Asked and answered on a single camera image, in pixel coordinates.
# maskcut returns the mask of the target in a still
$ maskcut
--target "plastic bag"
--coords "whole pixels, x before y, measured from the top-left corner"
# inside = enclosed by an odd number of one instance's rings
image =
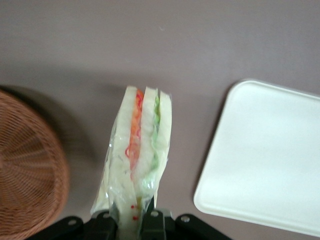
[[[109,209],[118,239],[139,236],[151,199],[156,204],[167,164],[172,125],[171,98],[158,90],[127,87],[111,131],[100,189],[91,214]]]

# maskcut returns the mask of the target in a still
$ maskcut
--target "green filling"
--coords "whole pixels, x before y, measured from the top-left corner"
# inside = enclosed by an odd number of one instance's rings
[[[159,167],[159,157],[158,157],[157,148],[156,148],[156,141],[157,141],[159,125],[160,125],[160,99],[158,96],[155,97],[155,102],[154,102],[153,124],[154,124],[154,129],[153,129],[153,134],[151,139],[151,145],[152,145],[152,148],[154,149],[154,157],[151,162],[151,171],[154,171]]]

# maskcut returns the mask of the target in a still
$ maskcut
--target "white tray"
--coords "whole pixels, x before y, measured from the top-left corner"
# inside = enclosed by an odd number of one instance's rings
[[[207,214],[320,237],[320,98],[254,79],[235,85],[194,204]]]

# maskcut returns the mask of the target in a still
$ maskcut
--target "screw head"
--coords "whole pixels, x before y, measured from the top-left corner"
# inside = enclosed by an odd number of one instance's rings
[[[77,223],[77,220],[71,219],[71,220],[68,222],[68,225],[69,225],[69,226],[72,226],[72,225],[75,225],[76,223]]]
[[[188,223],[188,222],[190,222],[190,217],[184,215],[184,216],[181,217],[181,221],[184,222],[184,223]]]
[[[158,217],[159,213],[157,211],[152,211],[150,215],[155,218]]]
[[[103,216],[102,216],[104,219],[107,219],[108,217],[110,217],[110,215],[109,215],[109,213],[105,213],[105,214],[103,214]]]

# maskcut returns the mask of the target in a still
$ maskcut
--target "wicker basket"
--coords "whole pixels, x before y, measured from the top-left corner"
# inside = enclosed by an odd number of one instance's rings
[[[0,240],[25,239],[50,225],[68,192],[69,168],[55,133],[0,90]]]

